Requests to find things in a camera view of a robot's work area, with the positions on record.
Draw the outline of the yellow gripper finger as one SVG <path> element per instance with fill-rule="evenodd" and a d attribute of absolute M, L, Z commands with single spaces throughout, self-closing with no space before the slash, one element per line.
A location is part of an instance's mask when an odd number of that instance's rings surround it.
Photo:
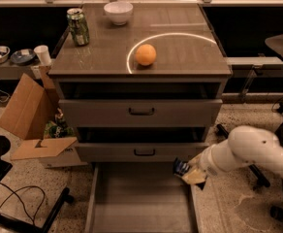
<path fill-rule="evenodd" d="M 188 184 L 204 183 L 206 180 L 206 174 L 199 165 L 201 157 L 198 155 L 188 162 L 183 164 L 181 168 L 181 178 Z"/>

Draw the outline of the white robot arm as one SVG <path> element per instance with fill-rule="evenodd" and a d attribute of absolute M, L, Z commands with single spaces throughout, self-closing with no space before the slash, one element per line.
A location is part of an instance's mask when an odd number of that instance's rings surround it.
<path fill-rule="evenodd" d="M 188 184 L 205 183 L 235 169 L 257 164 L 283 180 L 283 147 L 270 131 L 252 126 L 233 129 L 228 138 L 189 160 L 174 161 L 173 172 Z"/>

